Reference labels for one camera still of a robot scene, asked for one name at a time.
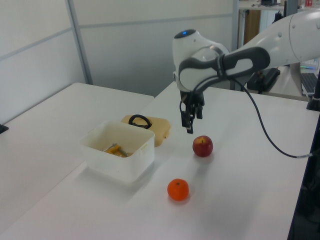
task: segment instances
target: plastic container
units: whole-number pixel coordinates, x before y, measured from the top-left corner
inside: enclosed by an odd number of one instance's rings
[[[155,134],[122,122],[103,122],[79,143],[89,168],[126,183],[134,182],[155,159]],[[120,157],[103,152],[112,144],[133,154]]]

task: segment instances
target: red apple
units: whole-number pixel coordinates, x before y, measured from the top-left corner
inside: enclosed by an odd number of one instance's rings
[[[208,136],[198,136],[193,140],[192,149],[195,155],[205,158],[208,157],[214,149],[214,144]]]

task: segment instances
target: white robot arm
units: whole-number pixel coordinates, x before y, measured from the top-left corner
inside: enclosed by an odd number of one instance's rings
[[[229,53],[220,43],[189,29],[173,39],[173,77],[180,90],[182,126],[193,133],[202,118],[203,91],[210,85],[273,67],[320,57],[320,9],[287,16]]]

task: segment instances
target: desk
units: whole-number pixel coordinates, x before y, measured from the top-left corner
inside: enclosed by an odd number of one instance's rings
[[[282,150],[309,152],[318,112],[306,110],[303,101],[253,98]],[[194,121],[195,134],[187,134],[173,82],[140,112],[166,118],[172,127],[142,178],[122,185],[82,163],[0,240],[286,240],[307,159],[288,158],[271,146],[244,92],[210,87],[204,99],[203,119]],[[213,140],[209,158],[194,156],[192,142],[199,135]],[[167,194],[174,178],[190,187],[180,204]]]
[[[0,234],[84,161],[82,136],[153,98],[75,83],[8,122],[0,135]]]

